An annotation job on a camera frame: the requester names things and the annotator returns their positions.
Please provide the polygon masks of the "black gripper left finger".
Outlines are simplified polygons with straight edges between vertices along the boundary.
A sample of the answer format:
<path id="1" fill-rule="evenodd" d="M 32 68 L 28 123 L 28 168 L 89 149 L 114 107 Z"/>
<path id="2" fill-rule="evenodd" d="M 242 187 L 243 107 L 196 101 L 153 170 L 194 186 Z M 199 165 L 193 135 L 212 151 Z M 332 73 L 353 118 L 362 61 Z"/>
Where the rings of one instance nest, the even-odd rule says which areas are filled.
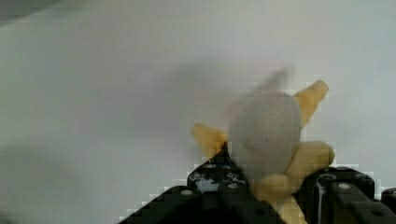
<path id="1" fill-rule="evenodd" d="M 197 167 L 185 186 L 172 187 L 118 224 L 286 224 L 258 201 L 226 145 Z"/>

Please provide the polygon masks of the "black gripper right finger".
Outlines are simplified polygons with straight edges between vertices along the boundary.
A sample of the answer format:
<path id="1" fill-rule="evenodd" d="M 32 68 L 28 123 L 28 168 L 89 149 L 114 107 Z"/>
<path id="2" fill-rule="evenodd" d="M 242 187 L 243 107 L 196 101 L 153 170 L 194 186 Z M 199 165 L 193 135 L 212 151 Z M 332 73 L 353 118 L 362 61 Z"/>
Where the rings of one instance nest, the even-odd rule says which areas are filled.
<path id="1" fill-rule="evenodd" d="M 375 198 L 375 182 L 348 167 L 309 175 L 294 198 L 307 224 L 396 224 L 395 188 Z"/>

